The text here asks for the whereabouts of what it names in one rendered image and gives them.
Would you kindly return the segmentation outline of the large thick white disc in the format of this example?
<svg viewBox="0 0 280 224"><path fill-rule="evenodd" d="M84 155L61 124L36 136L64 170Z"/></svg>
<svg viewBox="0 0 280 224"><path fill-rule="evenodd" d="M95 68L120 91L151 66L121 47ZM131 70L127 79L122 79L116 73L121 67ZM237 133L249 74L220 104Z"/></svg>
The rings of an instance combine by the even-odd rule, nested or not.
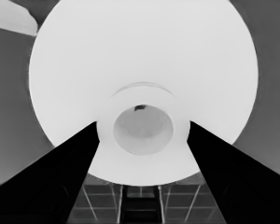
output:
<svg viewBox="0 0 280 224"><path fill-rule="evenodd" d="M29 64L33 108L50 142L59 146L95 124L90 174L130 186L198 173L191 124L235 142L258 84L251 34L229 0L61 0ZM163 111L173 130L127 151L114 124L136 105Z"/></svg>

